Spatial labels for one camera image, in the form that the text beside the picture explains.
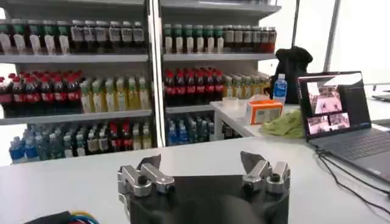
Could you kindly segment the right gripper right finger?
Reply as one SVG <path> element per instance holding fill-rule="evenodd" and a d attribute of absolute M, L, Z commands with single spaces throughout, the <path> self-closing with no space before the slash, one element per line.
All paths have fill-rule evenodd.
<path fill-rule="evenodd" d="M 246 171 L 242 177 L 245 192 L 284 194 L 289 191 L 291 170 L 287 163 L 278 161 L 272 165 L 261 155 L 244 151 L 240 152 L 240 157 Z"/>

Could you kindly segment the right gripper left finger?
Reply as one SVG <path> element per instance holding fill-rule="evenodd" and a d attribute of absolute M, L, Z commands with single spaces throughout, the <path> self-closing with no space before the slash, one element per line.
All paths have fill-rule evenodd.
<path fill-rule="evenodd" d="M 161 154 L 143 158 L 133 167 L 121 166 L 117 172 L 118 193 L 127 195 L 132 193 L 136 197 L 147 197 L 152 192 L 152 187 L 163 195 L 175 191 L 176 183 L 172 176 L 160 171 Z"/>

